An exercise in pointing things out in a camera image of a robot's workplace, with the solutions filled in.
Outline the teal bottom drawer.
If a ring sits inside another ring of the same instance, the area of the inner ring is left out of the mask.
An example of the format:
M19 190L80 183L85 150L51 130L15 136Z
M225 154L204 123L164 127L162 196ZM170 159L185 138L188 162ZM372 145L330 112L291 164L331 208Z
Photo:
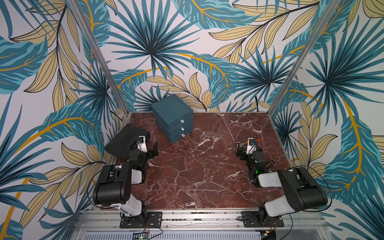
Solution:
M182 131L181 129L174 129L172 131L164 131L163 134L171 144L179 141L180 139L189 135L191 131Z

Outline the teal drawer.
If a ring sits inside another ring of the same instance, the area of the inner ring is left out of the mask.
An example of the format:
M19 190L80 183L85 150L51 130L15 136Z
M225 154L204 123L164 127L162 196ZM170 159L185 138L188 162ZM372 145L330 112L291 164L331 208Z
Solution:
M171 130L168 130L166 127L164 127L161 124L158 124L159 129L162 131L162 133L169 139L176 139L185 137L189 133L193 131L193 125L179 125Z
M185 115L185 116L180 116L178 118L175 118L170 122L166 122L165 119L162 119L157 115L154 115L154 116L158 125L163 129L165 129L166 131L170 132L175 129L181 129L181 128L184 128L185 130L188 130L188 131L190 129L193 129L193 117L187 118L187 115Z
M163 134L171 144L179 141L180 139L189 135L191 131L182 131L181 129L174 129L172 131L164 131Z

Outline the teal top drawer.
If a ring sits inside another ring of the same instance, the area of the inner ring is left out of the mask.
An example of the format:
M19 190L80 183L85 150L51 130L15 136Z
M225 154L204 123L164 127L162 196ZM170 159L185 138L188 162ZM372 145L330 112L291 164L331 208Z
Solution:
M154 115L154 116L158 125L163 129L165 129L166 131L170 132L175 129L181 129L181 128L184 128L185 130L188 130L188 131L190 129L193 129L193 117L187 118L187 115L185 115L185 116L180 116L178 118L175 118L170 122L166 122L165 119L162 119L157 115Z

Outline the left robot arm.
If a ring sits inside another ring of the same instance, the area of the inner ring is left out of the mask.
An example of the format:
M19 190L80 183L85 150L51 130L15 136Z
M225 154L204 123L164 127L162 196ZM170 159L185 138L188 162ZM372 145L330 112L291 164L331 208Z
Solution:
M145 170L149 159L159 155L158 143L147 148L146 136L138 136L125 147L127 162L121 165L107 165L99 171L91 203L99 209L117 209L123 220L147 218L147 209L142 201L132 194L132 186L144 184Z

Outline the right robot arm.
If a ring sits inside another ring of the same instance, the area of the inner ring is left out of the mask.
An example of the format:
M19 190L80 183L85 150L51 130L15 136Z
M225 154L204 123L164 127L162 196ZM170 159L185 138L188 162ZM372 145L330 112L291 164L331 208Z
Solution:
M271 220L282 215L323 207L328 204L325 191L305 167L271 171L274 161L267 161L259 139L249 138L236 143L236 156L246 162L249 180L256 188L281 188L284 195L262 203L255 217L258 221Z

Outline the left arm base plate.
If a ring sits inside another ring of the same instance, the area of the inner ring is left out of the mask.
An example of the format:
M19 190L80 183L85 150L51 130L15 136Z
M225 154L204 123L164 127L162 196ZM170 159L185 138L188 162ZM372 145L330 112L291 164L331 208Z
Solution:
M120 229L144 229L144 228L160 228L162 225L162 212L147 212L144 215L136 217L127 217L123 213L120 214Z

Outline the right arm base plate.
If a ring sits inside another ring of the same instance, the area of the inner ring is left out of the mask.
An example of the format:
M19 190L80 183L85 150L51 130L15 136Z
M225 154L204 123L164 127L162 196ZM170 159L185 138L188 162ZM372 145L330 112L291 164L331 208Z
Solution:
M270 217L262 211L243 211L237 220L244 224L245 228L280 228L284 227L281 216Z

